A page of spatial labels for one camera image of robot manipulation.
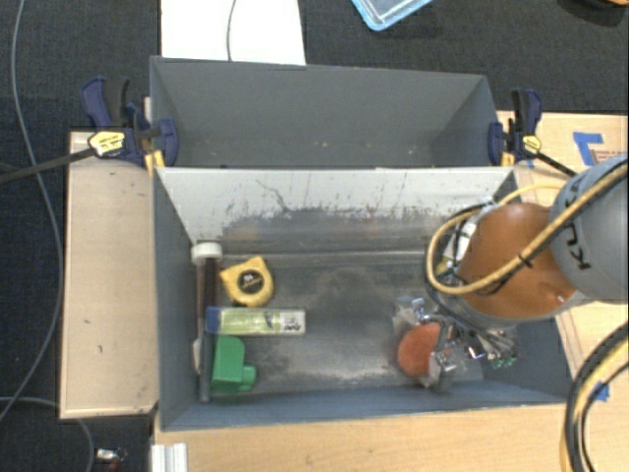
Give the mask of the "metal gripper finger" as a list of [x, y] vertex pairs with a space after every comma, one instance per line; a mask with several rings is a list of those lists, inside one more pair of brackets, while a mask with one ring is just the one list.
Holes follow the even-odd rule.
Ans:
[[457, 366], [443, 352], [432, 352], [429, 356], [429, 371], [426, 386], [437, 393], [451, 388]]
[[410, 328], [423, 324], [431, 313], [432, 306], [425, 298], [402, 296], [395, 301], [394, 327]]

